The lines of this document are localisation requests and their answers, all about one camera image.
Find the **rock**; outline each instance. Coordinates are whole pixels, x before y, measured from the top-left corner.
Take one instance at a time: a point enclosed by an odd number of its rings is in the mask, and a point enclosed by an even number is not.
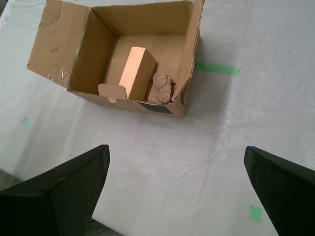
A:
[[[172,81],[169,75],[157,73],[153,76],[153,90],[161,103],[169,103],[172,96]]]

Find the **cardboard box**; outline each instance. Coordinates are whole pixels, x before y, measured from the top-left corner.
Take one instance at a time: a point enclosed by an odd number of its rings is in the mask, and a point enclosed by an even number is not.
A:
[[[47,0],[27,68],[100,106],[182,118],[189,100],[204,0],[87,7]],[[132,47],[172,77],[172,103],[126,98],[119,86]]]

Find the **white table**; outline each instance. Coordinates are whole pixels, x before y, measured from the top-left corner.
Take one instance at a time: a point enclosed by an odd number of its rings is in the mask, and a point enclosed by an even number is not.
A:
[[[44,2],[10,0],[0,20],[0,169],[27,180],[108,144],[100,223],[125,236],[277,235],[266,212],[249,219],[262,205],[243,157],[257,146],[315,169],[315,2],[207,0],[197,61],[242,70],[195,71],[184,119],[99,107],[28,71]],[[76,1],[117,2],[148,1]]]

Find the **wrinkled plastic sheet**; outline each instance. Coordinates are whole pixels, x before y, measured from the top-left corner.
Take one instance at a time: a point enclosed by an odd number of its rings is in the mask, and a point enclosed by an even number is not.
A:
[[[125,236],[277,235],[265,211],[250,220],[262,205],[243,157],[257,146],[315,169],[313,0],[207,0],[197,61],[242,69],[194,71],[184,119],[99,107],[28,71],[43,7],[9,1],[0,20],[0,169],[26,180],[108,144],[100,223]]]

